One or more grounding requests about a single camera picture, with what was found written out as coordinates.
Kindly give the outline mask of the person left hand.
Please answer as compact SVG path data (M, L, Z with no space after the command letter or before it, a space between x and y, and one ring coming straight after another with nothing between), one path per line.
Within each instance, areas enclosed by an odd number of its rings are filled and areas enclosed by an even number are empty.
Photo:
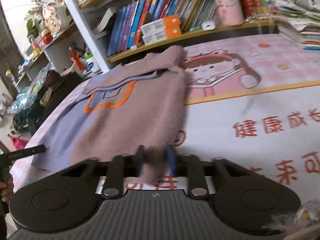
M3 202L9 203L14 195L14 184L13 184L13 178L10 175L9 179L6 183L0 182L0 189L1 189L1 199Z

